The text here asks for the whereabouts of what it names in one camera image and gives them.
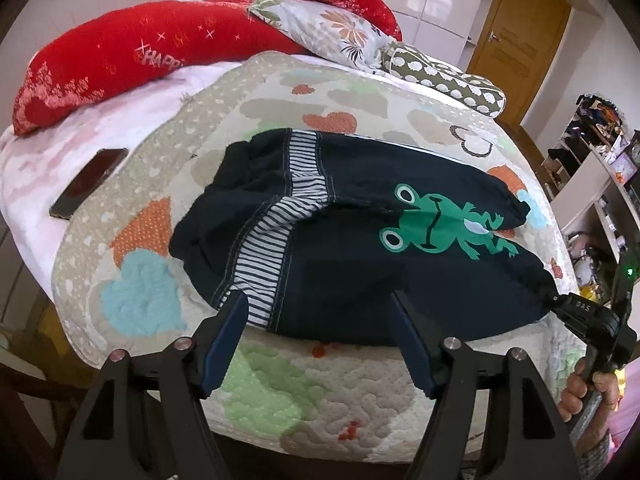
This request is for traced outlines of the person right hand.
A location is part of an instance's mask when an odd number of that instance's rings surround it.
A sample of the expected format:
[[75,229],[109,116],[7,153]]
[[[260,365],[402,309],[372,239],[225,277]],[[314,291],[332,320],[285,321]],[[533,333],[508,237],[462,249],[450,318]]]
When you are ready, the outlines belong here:
[[595,372],[591,379],[592,386],[590,386],[582,378],[585,368],[586,359],[581,358],[576,363],[574,372],[567,378],[566,387],[561,392],[558,411],[564,422],[569,422],[582,411],[587,393],[591,390],[597,391],[602,394],[602,400],[592,422],[605,425],[620,400],[617,376],[613,373]]

